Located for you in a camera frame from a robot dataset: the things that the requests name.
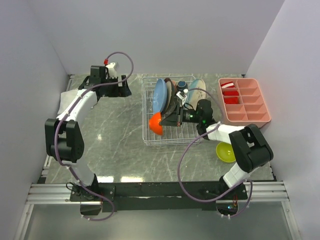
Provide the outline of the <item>yellow-green plastic bowl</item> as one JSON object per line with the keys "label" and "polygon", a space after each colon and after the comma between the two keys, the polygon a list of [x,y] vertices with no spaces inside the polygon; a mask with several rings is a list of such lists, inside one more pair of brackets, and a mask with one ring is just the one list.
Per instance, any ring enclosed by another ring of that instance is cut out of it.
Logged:
{"label": "yellow-green plastic bowl", "polygon": [[229,143],[220,142],[216,146],[216,155],[217,157],[225,163],[233,163],[236,161],[236,157],[233,151],[233,147]]}

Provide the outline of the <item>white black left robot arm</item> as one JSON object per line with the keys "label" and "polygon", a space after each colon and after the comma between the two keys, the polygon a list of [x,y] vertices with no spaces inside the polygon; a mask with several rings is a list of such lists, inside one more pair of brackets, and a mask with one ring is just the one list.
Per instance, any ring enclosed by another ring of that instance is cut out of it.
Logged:
{"label": "white black left robot arm", "polygon": [[82,195],[88,201],[96,200],[100,195],[97,176],[83,159],[85,143],[81,133],[81,124],[89,111],[100,98],[128,97],[129,89],[126,75],[118,76],[118,63],[93,65],[90,74],[85,77],[78,89],[63,93],[63,98],[74,98],[69,104],[63,104],[56,118],[49,118],[44,124],[45,146],[49,156],[69,169]]}

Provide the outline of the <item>light blue plate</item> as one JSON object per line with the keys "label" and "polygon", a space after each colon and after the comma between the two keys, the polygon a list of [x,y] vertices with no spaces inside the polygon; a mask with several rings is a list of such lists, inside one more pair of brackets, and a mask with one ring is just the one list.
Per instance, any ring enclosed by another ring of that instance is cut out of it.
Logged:
{"label": "light blue plate", "polygon": [[152,111],[154,114],[164,110],[167,102],[167,91],[166,82],[162,78],[159,78],[156,82],[152,98]]}

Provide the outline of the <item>brown rimmed plate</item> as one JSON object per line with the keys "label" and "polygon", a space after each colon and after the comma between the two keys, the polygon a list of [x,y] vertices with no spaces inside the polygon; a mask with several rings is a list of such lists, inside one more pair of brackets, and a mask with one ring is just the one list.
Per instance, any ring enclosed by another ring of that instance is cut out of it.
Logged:
{"label": "brown rimmed plate", "polygon": [[169,77],[166,77],[164,81],[167,87],[167,99],[165,107],[161,112],[162,114],[166,114],[168,110],[172,107],[176,95],[176,82],[174,80],[171,80]]}

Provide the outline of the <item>white wire dish rack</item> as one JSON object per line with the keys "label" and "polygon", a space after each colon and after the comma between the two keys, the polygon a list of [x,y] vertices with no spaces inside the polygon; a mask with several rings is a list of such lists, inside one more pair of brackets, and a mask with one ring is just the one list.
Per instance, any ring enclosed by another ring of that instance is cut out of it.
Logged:
{"label": "white wire dish rack", "polygon": [[[153,133],[149,128],[149,119],[153,113],[153,93],[158,79],[166,76],[144,77],[142,79],[142,139],[148,146],[185,145],[198,136],[194,123],[181,123],[180,126],[163,126],[163,135]],[[173,107],[179,103],[174,97],[172,107],[164,115],[173,111]]]}

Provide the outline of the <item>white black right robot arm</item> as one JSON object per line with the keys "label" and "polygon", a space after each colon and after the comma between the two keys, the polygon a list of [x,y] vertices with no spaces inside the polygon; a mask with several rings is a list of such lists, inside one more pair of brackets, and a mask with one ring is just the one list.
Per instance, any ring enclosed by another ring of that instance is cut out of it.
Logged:
{"label": "white black right robot arm", "polygon": [[164,126],[178,127],[181,123],[195,123],[199,139],[230,144],[235,164],[222,176],[219,186],[220,196],[231,199],[237,192],[236,184],[247,180],[256,169],[274,158],[273,151],[256,124],[233,126],[222,124],[213,118],[211,101],[201,99],[196,108],[183,108],[177,105],[167,116],[155,113],[149,120],[149,128],[157,135],[163,134]]}

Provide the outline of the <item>dark blue mug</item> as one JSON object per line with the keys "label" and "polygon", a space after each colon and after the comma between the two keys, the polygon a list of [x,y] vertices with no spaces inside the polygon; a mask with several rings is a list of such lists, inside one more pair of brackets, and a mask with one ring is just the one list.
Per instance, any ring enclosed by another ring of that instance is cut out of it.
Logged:
{"label": "dark blue mug", "polygon": [[188,84],[186,81],[181,80],[176,84],[176,90],[177,92],[183,92],[185,89],[188,88]]}

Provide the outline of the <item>orange plastic bowl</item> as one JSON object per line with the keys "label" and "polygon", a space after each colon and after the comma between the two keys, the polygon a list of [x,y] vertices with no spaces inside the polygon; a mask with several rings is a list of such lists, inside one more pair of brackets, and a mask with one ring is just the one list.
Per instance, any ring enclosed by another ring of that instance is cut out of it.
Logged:
{"label": "orange plastic bowl", "polygon": [[149,119],[149,129],[158,136],[163,135],[163,127],[160,125],[162,121],[162,115],[160,112],[156,112],[150,119]]}

